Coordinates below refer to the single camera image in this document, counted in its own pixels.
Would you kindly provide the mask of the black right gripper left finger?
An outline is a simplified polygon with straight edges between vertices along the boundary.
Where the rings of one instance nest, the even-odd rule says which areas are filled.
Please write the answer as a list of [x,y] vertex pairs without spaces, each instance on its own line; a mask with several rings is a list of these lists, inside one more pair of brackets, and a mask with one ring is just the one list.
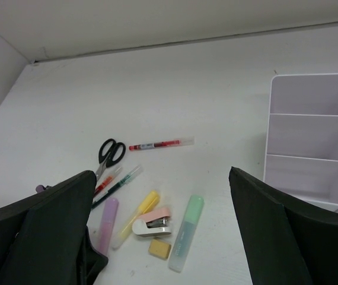
[[0,284],[80,284],[95,185],[86,170],[0,208]]

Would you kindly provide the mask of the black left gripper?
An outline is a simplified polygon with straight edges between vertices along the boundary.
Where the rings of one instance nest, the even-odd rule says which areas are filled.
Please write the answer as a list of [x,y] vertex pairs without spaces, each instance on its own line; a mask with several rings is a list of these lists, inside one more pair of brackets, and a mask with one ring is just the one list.
[[109,259],[93,247],[89,230],[86,227],[79,248],[79,283],[94,284],[108,262]]

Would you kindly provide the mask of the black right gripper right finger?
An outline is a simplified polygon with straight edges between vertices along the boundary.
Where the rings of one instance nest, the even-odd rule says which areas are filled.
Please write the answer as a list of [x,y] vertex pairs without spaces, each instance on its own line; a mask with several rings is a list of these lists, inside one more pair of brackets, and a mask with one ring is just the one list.
[[338,284],[338,213],[236,167],[229,185],[253,284]]

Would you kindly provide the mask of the pink highlighter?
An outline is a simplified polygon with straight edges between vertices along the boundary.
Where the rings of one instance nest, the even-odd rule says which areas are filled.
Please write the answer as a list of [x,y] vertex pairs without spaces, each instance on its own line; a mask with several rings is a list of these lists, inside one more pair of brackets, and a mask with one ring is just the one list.
[[109,198],[104,203],[98,238],[98,251],[103,255],[107,255],[109,249],[118,206],[116,198]]

